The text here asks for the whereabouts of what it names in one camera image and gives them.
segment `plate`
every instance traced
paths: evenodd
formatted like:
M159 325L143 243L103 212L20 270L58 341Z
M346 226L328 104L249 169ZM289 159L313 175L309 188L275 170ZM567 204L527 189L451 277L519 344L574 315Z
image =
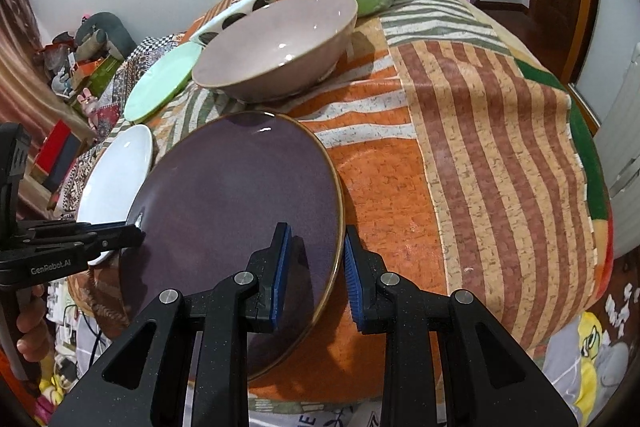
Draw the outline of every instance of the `plate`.
M118 134L102 154L84 186L78 215L79 223L126 221L131 203L145 181L153 159L153 138L145 125L135 125ZM95 266L111 251L89 261Z
M120 258L120 289L132 319L167 288L206 291L246 269L286 221L294 255L280 328L250 335L248 374L283 359L324 309L344 240L337 173L316 136L266 112L213 121L171 149L129 213L145 241Z
M196 31L189 40L202 47L207 46L215 37L220 35L223 30L226 30L232 24L276 1L277 0L239 0L213 17L212 20Z
M201 52L201 45L188 41L162 56L131 90L124 118L140 123L169 102L189 82Z
M280 0L229 26L193 68L201 87L247 103L302 92L327 77L347 51L355 0Z

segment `bed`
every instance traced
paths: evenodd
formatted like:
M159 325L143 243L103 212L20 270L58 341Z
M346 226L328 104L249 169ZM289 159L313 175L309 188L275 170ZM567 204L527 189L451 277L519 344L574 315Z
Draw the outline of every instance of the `bed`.
M121 66L100 100L104 140L69 172L60 214L74 214L99 155L130 127L118 116L140 76L234 1L184 34L146 39ZM246 108L189 83L146 122L155 162L196 128ZM638 269L628 260L614 266L591 135L522 42L466 0L395 0L358 21L328 80L269 109L321 138L351 202L348 222L390 269L437 293L471 289L580 425L597 416L636 348ZM66 283L107 337L126 327L117 255ZM250 383L257 425L294 426L304 417L360 427L379 418L383 340L367 337L354 350L338 286L313 332ZM444 421L442 379L438 403Z

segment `pink bunny toy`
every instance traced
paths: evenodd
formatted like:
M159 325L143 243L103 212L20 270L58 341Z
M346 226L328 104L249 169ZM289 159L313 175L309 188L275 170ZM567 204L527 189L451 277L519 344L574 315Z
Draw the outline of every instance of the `pink bunny toy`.
M80 102L82 113L89 121L89 126L95 130L98 127L98 99L85 87L82 94L78 95L78 102Z

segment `finger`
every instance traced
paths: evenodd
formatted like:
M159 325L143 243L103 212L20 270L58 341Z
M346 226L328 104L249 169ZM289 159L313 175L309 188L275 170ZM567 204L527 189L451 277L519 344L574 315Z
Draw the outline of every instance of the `finger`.
M42 297L44 295L44 284L38 284L31 288L31 293L33 293L36 297Z
M27 362L39 362L43 360L50 351L51 345L49 339L45 340L40 347L32 351L26 352L23 356Z
M44 318L47 312L47 305L40 298L33 299L25 306L23 311L18 315L15 324L18 326L20 333L29 333Z
M16 344L16 347L22 354L28 353L33 349L38 349L42 343L47 340L48 336L49 331L47 330L47 325L42 321L33 328L33 330L23 336Z

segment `purple plate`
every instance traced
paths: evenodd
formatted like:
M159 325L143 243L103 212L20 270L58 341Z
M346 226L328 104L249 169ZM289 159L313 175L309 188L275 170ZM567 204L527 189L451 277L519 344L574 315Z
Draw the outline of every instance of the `purple plate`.
M315 135L284 115L249 111L213 121L169 151L131 207L145 242L125 250L120 288L129 318L167 288L212 289L289 223L294 255L280 328L251 335L248 373L263 374L322 312L344 240L338 175Z

